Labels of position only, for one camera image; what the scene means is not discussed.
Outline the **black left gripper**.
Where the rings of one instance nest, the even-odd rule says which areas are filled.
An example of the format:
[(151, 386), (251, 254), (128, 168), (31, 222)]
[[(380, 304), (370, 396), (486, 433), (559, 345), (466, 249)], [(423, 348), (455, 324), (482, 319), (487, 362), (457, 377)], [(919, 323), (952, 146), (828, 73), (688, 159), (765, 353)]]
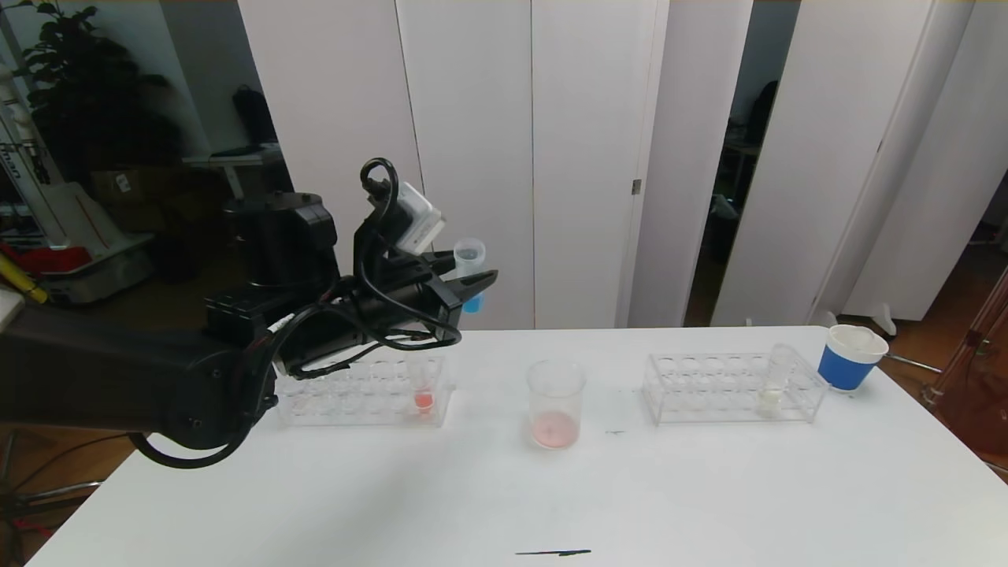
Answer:
[(485, 270), (444, 281), (456, 269), (451, 250), (424, 252), (418, 268), (385, 269), (358, 277), (334, 304), (334, 315), (360, 337), (381, 346), (453, 346), (461, 341), (458, 313), (496, 284), (499, 272)]

